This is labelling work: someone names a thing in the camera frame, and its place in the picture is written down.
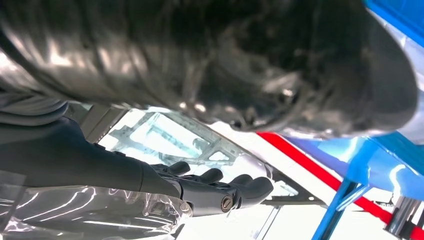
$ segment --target bolt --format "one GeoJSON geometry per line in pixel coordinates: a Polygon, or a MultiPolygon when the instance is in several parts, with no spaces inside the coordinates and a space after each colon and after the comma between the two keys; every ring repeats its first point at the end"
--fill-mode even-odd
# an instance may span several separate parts
{"type": "Polygon", "coordinates": [[[183,212],[187,212],[191,208],[190,208],[190,205],[187,202],[184,202],[183,204],[181,204],[181,206],[179,207],[179,209],[181,209],[181,211],[183,211],[183,212]]]}
{"type": "Polygon", "coordinates": [[[230,195],[224,196],[221,201],[221,210],[223,213],[227,213],[233,207],[233,198],[230,195]]]}

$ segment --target red stripe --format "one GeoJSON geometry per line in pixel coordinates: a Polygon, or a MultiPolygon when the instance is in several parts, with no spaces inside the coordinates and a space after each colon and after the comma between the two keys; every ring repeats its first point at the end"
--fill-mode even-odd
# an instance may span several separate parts
{"type": "MultiPolygon", "coordinates": [[[[289,158],[293,159],[300,166],[315,175],[317,178],[321,179],[321,181],[330,186],[332,189],[335,191],[339,189],[341,182],[337,178],[311,160],[303,152],[299,151],[296,147],[291,145],[287,140],[275,133],[258,132],[257,134],[265,141],[273,145],[275,148],[283,152],[289,158]]],[[[392,214],[390,212],[382,209],[377,204],[366,199],[365,197],[359,198],[355,204],[374,217],[379,218],[385,224],[388,224],[392,219],[392,214]]],[[[415,227],[412,231],[411,239],[424,240],[424,230],[419,227],[415,227]]]]}

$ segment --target metal tube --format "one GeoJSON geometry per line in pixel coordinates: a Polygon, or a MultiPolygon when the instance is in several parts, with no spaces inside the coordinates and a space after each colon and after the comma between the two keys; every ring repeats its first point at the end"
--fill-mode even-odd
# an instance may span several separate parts
{"type": "Polygon", "coordinates": [[[385,230],[395,236],[399,236],[409,216],[420,203],[419,200],[401,196],[393,211],[393,217],[385,227],[385,230]]]}

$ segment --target clear plastic sheet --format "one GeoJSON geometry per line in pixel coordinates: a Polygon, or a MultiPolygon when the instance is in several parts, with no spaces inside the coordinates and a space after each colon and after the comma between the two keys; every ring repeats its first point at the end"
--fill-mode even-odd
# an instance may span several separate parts
{"type": "Polygon", "coordinates": [[[4,240],[143,239],[171,234],[191,216],[186,202],[162,194],[94,186],[27,188],[2,236],[4,240]]]}

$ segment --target metal frame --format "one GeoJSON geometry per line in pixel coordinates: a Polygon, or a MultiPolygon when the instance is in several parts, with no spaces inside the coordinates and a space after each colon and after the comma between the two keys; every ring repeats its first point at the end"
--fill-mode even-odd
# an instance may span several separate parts
{"type": "Polygon", "coordinates": [[[127,109],[93,105],[79,124],[85,139],[97,143],[127,112],[127,109]]]}

